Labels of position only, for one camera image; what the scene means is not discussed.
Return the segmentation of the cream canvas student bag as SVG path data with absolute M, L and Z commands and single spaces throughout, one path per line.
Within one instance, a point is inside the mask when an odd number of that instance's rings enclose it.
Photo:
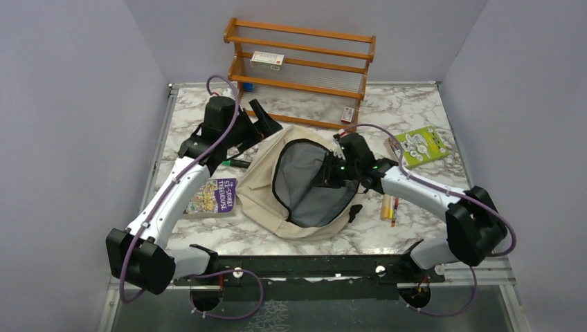
M 363 209 L 358 182 L 340 188 L 312 181 L 332 143 L 316 132 L 291 125 L 260 147 L 236 192 L 242 213 L 277 237 L 329 239 L 352 223 Z

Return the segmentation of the purple treehouse book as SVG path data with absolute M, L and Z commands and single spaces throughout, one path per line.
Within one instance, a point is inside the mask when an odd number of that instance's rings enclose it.
M 181 216 L 185 219 L 233 216 L 236 185 L 236 178 L 209 179 L 188 202 Z

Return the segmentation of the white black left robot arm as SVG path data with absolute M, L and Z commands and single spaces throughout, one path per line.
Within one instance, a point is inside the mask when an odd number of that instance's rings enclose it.
M 192 197 L 236 148 L 242 153 L 280 131 L 262 105 L 249 102 L 252 121 L 230 97 L 212 96 L 203 122 L 184 140 L 172 171 L 146 208 L 124 229 L 112 229 L 106 249 L 113 277 L 158 295 L 172 280 L 193 276 L 201 284 L 217 277 L 217 253 L 198 245 L 169 250 L 168 241 Z

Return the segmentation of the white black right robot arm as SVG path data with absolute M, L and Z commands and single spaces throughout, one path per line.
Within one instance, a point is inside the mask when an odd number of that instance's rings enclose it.
M 441 185 L 405 170 L 389 158 L 375 158 L 357 133 L 335 135 L 339 153 L 327 152 L 312 179 L 315 187 L 343 187 L 358 181 L 365 189 L 404 199 L 446 224 L 446 236 L 423 240 L 410 247 L 399 263 L 401 276 L 415 282 L 427 269 L 460 261 L 478 266 L 509 234 L 489 193 Z

